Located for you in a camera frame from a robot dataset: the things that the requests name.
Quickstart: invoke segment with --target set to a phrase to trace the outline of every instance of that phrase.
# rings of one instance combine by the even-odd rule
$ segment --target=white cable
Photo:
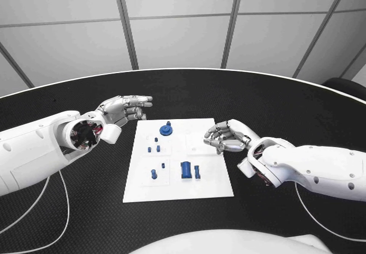
[[[297,183],[295,183],[295,192],[297,192],[297,196],[298,196],[300,202],[301,202],[301,204],[303,204],[303,207],[304,207],[304,209],[307,210],[306,204],[304,204],[304,202],[303,202],[303,199],[301,199],[301,197],[300,197],[300,193],[298,193],[298,190],[297,190]],[[318,224],[330,233],[333,233],[337,237],[340,237],[340,238],[343,238],[343,239],[346,239],[346,240],[350,240],[350,241],[353,241],[353,242],[366,242],[366,239],[349,238],[349,237],[344,237],[343,235],[334,233],[330,229],[327,229],[327,228],[321,225],[321,223],[317,221],[317,219],[314,218],[314,216],[311,215],[311,213],[308,212],[308,210],[307,210],[307,213],[308,213],[310,217],[313,218],[313,220],[317,222],[317,224]]]
[[[3,233],[19,223],[19,221],[25,218],[25,216],[27,215],[27,213],[29,213],[30,210],[33,209],[36,203],[37,203],[39,200],[40,200],[40,197],[42,197],[42,195],[43,195],[43,192],[45,192],[45,190],[46,190],[48,182],[49,182],[49,177],[48,177],[48,181],[46,181],[46,183],[45,183],[45,186],[43,186],[40,195],[37,196],[37,199],[36,199],[33,205],[29,207],[27,211],[26,211],[25,214],[19,217],[19,219],[0,231],[0,234],[3,234]]]
[[[53,245],[53,244],[58,242],[58,240],[61,239],[61,237],[63,236],[63,233],[65,233],[66,228],[68,228],[68,225],[69,225],[71,203],[69,203],[69,196],[68,196],[66,184],[65,184],[65,180],[63,180],[61,171],[59,171],[59,176],[61,176],[61,180],[62,180],[62,183],[63,183],[65,194],[66,194],[66,201],[68,201],[68,219],[66,219],[66,225],[65,225],[63,231],[62,231],[62,233],[61,233],[61,235],[59,235],[59,238],[58,238],[50,244],[48,244],[46,246],[39,247],[39,248],[36,248],[36,249],[33,249],[33,250],[25,250],[25,251],[12,252],[12,253],[3,253],[3,254],[23,254],[23,253],[29,253],[29,252],[33,252],[33,251],[37,251],[37,250],[43,250],[43,249],[46,249],[50,245]]]

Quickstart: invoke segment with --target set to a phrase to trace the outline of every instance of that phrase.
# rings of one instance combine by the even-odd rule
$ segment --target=black table
[[[304,82],[257,73],[210,69],[121,72],[58,83],[0,99],[0,130],[66,110],[85,113],[115,95],[150,95],[148,119],[236,119],[261,137],[366,152],[366,106]],[[123,203],[137,122],[123,128],[115,145],[101,142],[92,153],[62,170],[71,198],[71,222],[58,243],[39,253],[128,253],[173,235],[208,229],[245,229],[285,237],[313,234],[334,253],[365,253],[366,243],[337,238],[311,220],[294,183],[277,189],[236,168],[246,156],[225,153],[235,197]],[[45,181],[0,197],[0,229],[23,214]],[[318,221],[339,234],[366,239],[366,203],[300,188]],[[66,221],[59,174],[35,209],[0,235],[0,253],[48,245]]]

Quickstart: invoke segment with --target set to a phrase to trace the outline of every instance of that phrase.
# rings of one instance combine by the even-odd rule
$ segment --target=blue object
[[[160,134],[169,136],[173,133],[173,128],[170,126],[170,121],[166,122],[166,125],[160,127]]]
[[[156,170],[153,169],[153,170],[151,170],[151,178],[156,180],[157,177],[159,177],[159,175],[156,174]]]
[[[182,166],[182,178],[192,178],[190,162],[189,161],[182,162],[180,166]]]
[[[200,179],[200,166],[195,166],[195,176],[196,179]]]

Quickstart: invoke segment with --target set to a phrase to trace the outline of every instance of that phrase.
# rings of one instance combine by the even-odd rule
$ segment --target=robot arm
[[[218,123],[203,142],[216,147],[218,154],[246,148],[248,157],[238,168],[248,178],[257,174],[268,186],[294,181],[316,193],[366,201],[366,153],[336,147],[294,147],[282,139],[259,138],[236,120]]]
[[[121,126],[146,120],[141,107],[150,96],[117,96],[95,111],[65,111],[0,132],[0,196],[40,182],[79,157],[99,140],[114,144]]]

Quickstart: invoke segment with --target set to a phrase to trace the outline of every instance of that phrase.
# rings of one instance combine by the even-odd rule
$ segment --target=round table
[[[92,111],[115,95],[153,96],[148,119],[236,119],[261,137],[366,152],[365,103],[308,82],[248,71],[157,69],[85,77],[0,99],[0,131],[62,111]],[[225,153],[235,197],[123,203],[137,122],[123,127],[115,145],[101,142],[63,170],[71,221],[63,237],[37,253],[128,253],[173,235],[208,229],[245,229],[284,237],[316,235],[334,253],[365,253],[366,243],[337,238],[310,218],[294,183],[267,187],[236,168],[246,156]],[[0,197],[0,229],[25,213],[45,181]],[[366,203],[333,198],[300,187],[318,221],[339,234],[366,239]],[[0,253],[48,245],[66,222],[59,174],[29,215],[0,235]]]

